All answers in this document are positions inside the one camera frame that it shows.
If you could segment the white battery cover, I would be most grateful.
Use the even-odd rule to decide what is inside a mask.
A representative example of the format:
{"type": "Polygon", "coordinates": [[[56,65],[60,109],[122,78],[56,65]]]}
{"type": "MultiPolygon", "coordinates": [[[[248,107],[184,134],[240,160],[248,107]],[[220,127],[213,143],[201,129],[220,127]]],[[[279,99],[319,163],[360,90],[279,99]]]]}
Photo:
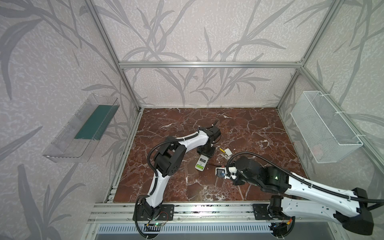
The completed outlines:
{"type": "Polygon", "coordinates": [[[225,149],[224,150],[225,154],[228,156],[228,157],[231,157],[233,155],[233,153],[231,152],[230,149],[225,149]]]}

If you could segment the red white remote control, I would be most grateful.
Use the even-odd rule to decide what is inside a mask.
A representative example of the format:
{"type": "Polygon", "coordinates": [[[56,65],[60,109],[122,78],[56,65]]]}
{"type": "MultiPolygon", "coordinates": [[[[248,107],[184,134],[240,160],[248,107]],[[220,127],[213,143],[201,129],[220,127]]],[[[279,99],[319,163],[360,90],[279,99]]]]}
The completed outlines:
{"type": "MultiPolygon", "coordinates": [[[[197,161],[196,164],[200,164],[200,165],[203,165],[204,167],[206,167],[208,161],[209,161],[209,158],[208,158],[207,156],[200,155],[200,157],[199,157],[199,159],[198,159],[198,161],[197,161]]],[[[203,170],[200,170],[200,169],[198,169],[198,168],[196,167],[196,165],[195,165],[195,169],[198,170],[198,171],[200,171],[200,172],[202,172],[205,168],[204,168],[203,170]]]]}

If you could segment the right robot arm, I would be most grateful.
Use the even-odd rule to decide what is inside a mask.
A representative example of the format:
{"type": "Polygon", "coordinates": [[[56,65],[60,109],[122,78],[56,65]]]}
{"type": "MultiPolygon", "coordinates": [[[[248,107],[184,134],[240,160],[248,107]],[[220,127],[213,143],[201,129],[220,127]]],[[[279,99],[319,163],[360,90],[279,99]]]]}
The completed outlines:
{"type": "Polygon", "coordinates": [[[361,188],[343,190],[310,181],[268,161],[263,167],[248,153],[231,157],[223,174],[234,185],[248,183],[265,193],[273,194],[269,212],[271,217],[326,219],[343,226],[349,232],[370,236],[374,229],[372,211],[384,205],[382,199],[369,199],[361,188]]]}

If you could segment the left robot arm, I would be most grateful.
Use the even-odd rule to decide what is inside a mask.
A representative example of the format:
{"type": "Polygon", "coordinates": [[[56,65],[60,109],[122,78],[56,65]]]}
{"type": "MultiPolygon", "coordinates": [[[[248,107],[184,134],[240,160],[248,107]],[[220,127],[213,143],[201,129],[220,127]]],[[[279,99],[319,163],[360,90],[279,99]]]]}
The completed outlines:
{"type": "Polygon", "coordinates": [[[167,137],[155,146],[147,157],[150,168],[154,171],[154,178],[149,193],[140,201],[145,212],[151,217],[160,214],[163,196],[172,175],[180,168],[187,152],[196,149],[200,155],[195,168],[203,171],[216,148],[214,144],[221,137],[221,131],[215,126],[198,128],[198,130],[184,137],[167,137]]]}

